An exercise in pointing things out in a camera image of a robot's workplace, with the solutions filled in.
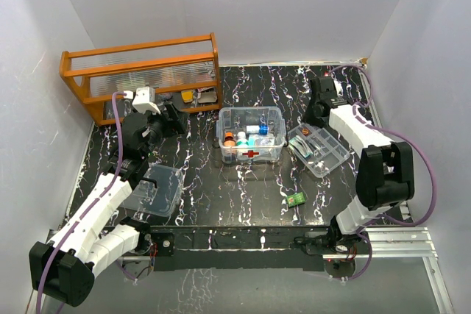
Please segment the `white teal ointment tube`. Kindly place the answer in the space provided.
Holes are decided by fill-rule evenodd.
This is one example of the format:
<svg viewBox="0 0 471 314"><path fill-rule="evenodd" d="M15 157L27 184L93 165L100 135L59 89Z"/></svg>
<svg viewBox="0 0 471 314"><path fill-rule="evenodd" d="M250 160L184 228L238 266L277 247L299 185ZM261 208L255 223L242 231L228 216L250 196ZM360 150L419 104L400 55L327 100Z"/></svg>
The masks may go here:
<svg viewBox="0 0 471 314"><path fill-rule="evenodd" d="M290 148L297 150L303 158L308 158L313 154L308 144L299 135L291 138L288 144Z"/></svg>

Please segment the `brown bottle orange cap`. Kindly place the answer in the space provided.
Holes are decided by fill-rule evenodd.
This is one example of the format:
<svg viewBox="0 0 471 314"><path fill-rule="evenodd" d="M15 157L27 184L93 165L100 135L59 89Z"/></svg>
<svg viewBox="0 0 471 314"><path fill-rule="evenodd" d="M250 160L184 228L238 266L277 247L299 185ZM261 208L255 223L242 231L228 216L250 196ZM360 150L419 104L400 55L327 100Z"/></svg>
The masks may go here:
<svg viewBox="0 0 471 314"><path fill-rule="evenodd" d="M223 146L230 148L236 146L236 139L234 138L234 134L232 132L225 133Z"/></svg>

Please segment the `clear divider tray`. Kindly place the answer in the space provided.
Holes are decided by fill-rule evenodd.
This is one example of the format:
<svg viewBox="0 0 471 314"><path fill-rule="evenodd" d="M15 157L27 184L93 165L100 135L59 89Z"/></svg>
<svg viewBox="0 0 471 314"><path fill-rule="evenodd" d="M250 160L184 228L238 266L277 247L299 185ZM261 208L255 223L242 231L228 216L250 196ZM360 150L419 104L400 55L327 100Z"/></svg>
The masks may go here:
<svg viewBox="0 0 471 314"><path fill-rule="evenodd" d="M310 130L310 135L304 136L302 129ZM287 133L287 140L299 135L310 147L313 154L308 158L295 149L288 147L305 167L317 178L327 176L334 169L348 160L350 153L332 136L329 131L309 124L300 124Z"/></svg>

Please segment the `white bottle green band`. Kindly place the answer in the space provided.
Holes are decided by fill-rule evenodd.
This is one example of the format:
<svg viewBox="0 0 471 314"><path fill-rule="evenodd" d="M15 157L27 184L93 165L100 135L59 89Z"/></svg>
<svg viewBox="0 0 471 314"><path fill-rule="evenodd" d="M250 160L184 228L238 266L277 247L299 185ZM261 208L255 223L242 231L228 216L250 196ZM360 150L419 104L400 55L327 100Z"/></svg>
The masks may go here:
<svg viewBox="0 0 471 314"><path fill-rule="evenodd" d="M249 145L249 141L247 140L246 132L240 131L240 132L237 133L236 145L237 146L248 146Z"/></svg>

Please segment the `blue white spray can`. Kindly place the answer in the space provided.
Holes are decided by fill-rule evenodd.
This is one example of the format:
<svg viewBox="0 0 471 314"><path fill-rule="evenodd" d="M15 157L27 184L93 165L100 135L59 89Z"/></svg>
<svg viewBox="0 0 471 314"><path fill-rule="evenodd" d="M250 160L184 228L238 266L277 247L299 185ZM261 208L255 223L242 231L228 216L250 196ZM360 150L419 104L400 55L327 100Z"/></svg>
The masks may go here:
<svg viewBox="0 0 471 314"><path fill-rule="evenodd" d="M267 135L269 132L269 128L267 125L247 125L245 131L248 135Z"/></svg>

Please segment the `clear first aid box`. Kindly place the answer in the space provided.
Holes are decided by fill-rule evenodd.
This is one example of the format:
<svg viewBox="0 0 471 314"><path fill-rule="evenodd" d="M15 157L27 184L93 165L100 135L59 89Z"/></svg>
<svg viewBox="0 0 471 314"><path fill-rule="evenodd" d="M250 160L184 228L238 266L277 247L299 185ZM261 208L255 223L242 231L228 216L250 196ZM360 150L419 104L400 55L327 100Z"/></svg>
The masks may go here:
<svg viewBox="0 0 471 314"><path fill-rule="evenodd" d="M286 144L286 122L278 107L225 107L216 121L225 164L276 163Z"/></svg>

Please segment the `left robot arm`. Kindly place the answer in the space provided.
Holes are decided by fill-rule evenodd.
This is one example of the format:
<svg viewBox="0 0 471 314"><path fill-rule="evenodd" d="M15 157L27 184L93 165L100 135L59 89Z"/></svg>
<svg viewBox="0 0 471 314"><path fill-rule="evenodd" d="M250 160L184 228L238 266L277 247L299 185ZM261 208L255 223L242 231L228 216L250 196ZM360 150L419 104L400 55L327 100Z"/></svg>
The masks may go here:
<svg viewBox="0 0 471 314"><path fill-rule="evenodd" d="M106 235L102 230L118 207L139 185L157 191L149 175L149 157L163 139L186 132L187 115L173 104L163 113L133 110L117 126L118 141L95 186L66 225L47 242L29 250L36 311L44 295L77 307L90 294L103 270L129 251L145 254L152 245L150 225L126 217Z"/></svg>

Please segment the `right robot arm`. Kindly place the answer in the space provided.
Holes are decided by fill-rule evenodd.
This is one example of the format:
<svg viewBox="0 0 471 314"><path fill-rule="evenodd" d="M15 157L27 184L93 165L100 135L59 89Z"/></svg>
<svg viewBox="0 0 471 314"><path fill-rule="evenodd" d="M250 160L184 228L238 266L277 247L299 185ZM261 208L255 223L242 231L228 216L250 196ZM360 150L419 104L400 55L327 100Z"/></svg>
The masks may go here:
<svg viewBox="0 0 471 314"><path fill-rule="evenodd" d="M338 253L360 242L361 230L414 196L412 147L377 131L352 101L341 97L328 76L310 81L311 98L302 121L337 131L360 157L355 197L330 221L316 242Z"/></svg>

